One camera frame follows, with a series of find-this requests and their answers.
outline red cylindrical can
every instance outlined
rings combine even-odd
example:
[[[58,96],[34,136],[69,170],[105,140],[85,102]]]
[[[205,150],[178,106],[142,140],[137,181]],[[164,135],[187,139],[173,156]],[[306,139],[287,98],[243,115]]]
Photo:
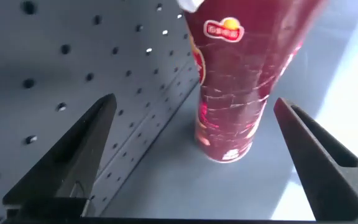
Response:
[[[196,139],[218,162],[249,150],[276,81],[326,0],[205,0],[185,17],[200,73]]]

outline white can lid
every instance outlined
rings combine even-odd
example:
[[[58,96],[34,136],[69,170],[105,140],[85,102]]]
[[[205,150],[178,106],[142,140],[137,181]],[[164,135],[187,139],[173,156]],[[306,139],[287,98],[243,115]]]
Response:
[[[198,7],[203,3],[204,0],[177,0],[179,6],[188,12],[196,12]]]

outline pegboard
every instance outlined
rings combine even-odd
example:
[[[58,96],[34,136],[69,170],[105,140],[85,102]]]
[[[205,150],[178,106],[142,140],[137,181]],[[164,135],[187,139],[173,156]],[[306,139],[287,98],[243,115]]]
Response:
[[[100,214],[197,83],[169,0],[0,0],[3,196],[100,97],[117,111],[92,194]]]

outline can label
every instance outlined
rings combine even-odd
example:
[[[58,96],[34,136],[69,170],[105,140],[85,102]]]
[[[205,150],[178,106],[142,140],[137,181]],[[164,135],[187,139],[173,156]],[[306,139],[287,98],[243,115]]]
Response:
[[[235,43],[242,39],[244,28],[234,17],[224,18],[221,22],[207,20],[204,23],[204,34],[214,39],[222,39],[227,42]]]
[[[198,74],[200,75],[200,84],[202,85],[205,81],[205,73],[206,73],[204,56],[203,53],[199,50],[199,48],[197,48],[192,36],[190,36],[190,40],[191,40],[191,51],[193,52],[196,68]]]

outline gray table surface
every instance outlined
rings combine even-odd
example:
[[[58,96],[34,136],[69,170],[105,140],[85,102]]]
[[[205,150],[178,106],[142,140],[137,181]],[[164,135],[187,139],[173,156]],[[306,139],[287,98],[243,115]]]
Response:
[[[270,95],[254,144],[240,161],[212,162],[195,145],[198,91],[103,216],[313,220],[272,107],[279,96],[295,102],[358,155],[358,1],[330,1]]]

